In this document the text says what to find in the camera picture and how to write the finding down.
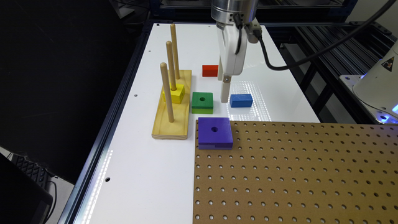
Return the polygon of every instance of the green block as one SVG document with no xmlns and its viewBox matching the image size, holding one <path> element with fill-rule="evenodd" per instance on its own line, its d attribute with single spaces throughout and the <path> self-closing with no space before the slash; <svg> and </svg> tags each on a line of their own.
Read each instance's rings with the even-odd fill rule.
<svg viewBox="0 0 398 224">
<path fill-rule="evenodd" d="M 213 109 L 195 109 L 192 108 L 192 113 L 194 114 L 213 114 Z"/>
<path fill-rule="evenodd" d="M 213 109 L 213 93 L 193 92 L 192 109 Z"/>
</svg>

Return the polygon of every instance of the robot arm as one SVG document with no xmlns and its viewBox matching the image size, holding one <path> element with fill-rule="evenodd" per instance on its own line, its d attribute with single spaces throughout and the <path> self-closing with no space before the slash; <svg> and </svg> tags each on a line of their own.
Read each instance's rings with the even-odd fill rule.
<svg viewBox="0 0 398 224">
<path fill-rule="evenodd" d="M 220 48 L 218 80 L 222 81 L 222 103 L 228 102 L 232 76 L 242 73 L 248 39 L 250 42 L 257 42 L 257 39 L 250 34 L 250 28 L 255 27 L 253 20 L 256 16 L 257 4 L 258 0 L 213 0 L 211 2 L 211 16 L 217 22 L 218 28 Z M 257 20 L 254 21 L 256 28 L 261 29 L 256 22 Z"/>
</svg>

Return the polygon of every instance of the blue block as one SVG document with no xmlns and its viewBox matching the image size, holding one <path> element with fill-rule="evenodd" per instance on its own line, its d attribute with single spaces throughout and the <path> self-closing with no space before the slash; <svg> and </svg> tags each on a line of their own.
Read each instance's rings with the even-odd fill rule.
<svg viewBox="0 0 398 224">
<path fill-rule="evenodd" d="M 232 149 L 233 138 L 229 118 L 198 119 L 199 149 Z"/>
<path fill-rule="evenodd" d="M 231 94 L 229 99 L 231 107 L 251 107 L 253 98 L 251 94 Z"/>
</svg>

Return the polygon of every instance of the square block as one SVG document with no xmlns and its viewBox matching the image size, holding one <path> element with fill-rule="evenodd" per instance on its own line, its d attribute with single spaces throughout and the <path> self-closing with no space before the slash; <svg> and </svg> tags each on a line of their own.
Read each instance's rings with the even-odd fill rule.
<svg viewBox="0 0 398 224">
<path fill-rule="evenodd" d="M 181 104 L 182 99 L 184 98 L 185 95 L 185 87 L 183 84 L 175 84 L 177 87 L 176 90 L 170 90 L 172 94 L 172 103 L 178 103 Z M 162 97 L 163 101 L 166 102 L 166 97 L 164 96 L 164 91 L 162 91 Z"/>
<path fill-rule="evenodd" d="M 193 114 L 213 114 L 213 109 L 195 109 L 192 108 Z"/>
<path fill-rule="evenodd" d="M 253 103 L 253 98 L 251 94 L 231 94 L 229 103 L 232 108 L 235 107 L 251 107 Z"/>
<path fill-rule="evenodd" d="M 192 93 L 192 109 L 213 109 L 213 93 Z"/>
<path fill-rule="evenodd" d="M 198 143 L 199 149 L 232 149 L 229 118 L 199 118 Z"/>
<path fill-rule="evenodd" d="M 201 75 L 203 77 L 217 77 L 218 65 L 202 65 Z"/>
</svg>

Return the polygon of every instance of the black cable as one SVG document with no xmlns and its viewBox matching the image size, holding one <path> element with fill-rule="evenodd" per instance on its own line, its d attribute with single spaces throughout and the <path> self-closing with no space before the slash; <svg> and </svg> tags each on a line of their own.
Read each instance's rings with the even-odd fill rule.
<svg viewBox="0 0 398 224">
<path fill-rule="evenodd" d="M 51 209 L 51 212 L 49 213 L 48 217 L 44 220 L 44 223 L 46 223 L 50 219 L 52 213 L 54 212 L 55 205 L 57 204 L 57 184 L 54 181 L 51 181 L 51 180 L 47 181 L 47 183 L 53 183 L 54 184 L 54 187 L 55 187 L 55 198 L 54 198 L 54 203 L 53 203 L 53 207 Z"/>
<path fill-rule="evenodd" d="M 238 54 L 241 50 L 241 42 L 242 42 L 242 27 L 238 28 L 239 30 L 239 38 L 238 38 L 238 45 L 236 46 L 235 54 Z"/>
<path fill-rule="evenodd" d="M 125 3 L 125 2 L 116 1 L 116 0 L 112 0 L 112 1 L 117 2 L 117 3 L 120 3 L 120 4 L 126 4 L 126 5 L 129 5 L 129 6 L 143 7 L 144 9 L 148 9 L 148 10 L 149 10 L 149 8 L 148 8 L 148 7 L 145 7 L 145 6 L 140 6 L 140 5 L 136 5 L 136 4 L 130 4 L 130 3 Z"/>
<path fill-rule="evenodd" d="M 377 11 L 377 13 L 375 13 L 366 22 L 364 22 L 362 25 L 360 25 L 354 31 L 350 32 L 347 36 L 343 37 L 342 39 L 340 39 L 340 40 L 336 41 L 335 43 L 329 45 L 328 47 L 318 51 L 317 53 L 315 53 L 315 54 L 313 54 L 311 56 L 308 56 L 307 58 L 301 59 L 298 62 L 295 62 L 295 63 L 293 63 L 291 65 L 286 65 L 286 66 L 282 66 L 282 67 L 275 67 L 275 66 L 272 66 L 269 63 L 266 46 L 264 45 L 264 42 L 262 41 L 261 32 L 259 30 L 254 30 L 253 33 L 254 33 L 254 36 L 256 36 L 257 39 L 259 39 L 259 41 L 260 41 L 261 48 L 262 48 L 262 53 L 264 54 L 264 58 L 266 60 L 266 65 L 272 70 L 283 71 L 283 70 L 291 69 L 291 68 L 297 67 L 299 65 L 302 65 L 304 63 L 307 63 L 307 62 L 309 62 L 309 61 L 311 61 L 311 60 L 323 55 L 324 53 L 329 52 L 330 50 L 332 50 L 335 47 L 339 46 L 343 42 L 346 42 L 348 39 L 352 38 L 353 36 L 355 36 L 356 34 L 361 32 L 362 30 L 367 28 L 368 25 L 370 25 L 372 22 L 374 22 L 376 19 L 378 19 L 380 16 L 382 16 L 395 2 L 396 2 L 396 0 L 389 0 L 387 3 L 385 3 L 385 5 L 383 5 L 383 7 L 381 7 L 380 10 Z"/>
<path fill-rule="evenodd" d="M 238 38 L 238 45 L 236 46 L 235 54 L 237 55 L 241 50 L 241 42 L 242 42 L 242 27 L 243 23 L 239 14 L 235 14 L 233 16 L 236 28 L 239 30 L 239 38 Z"/>
</svg>

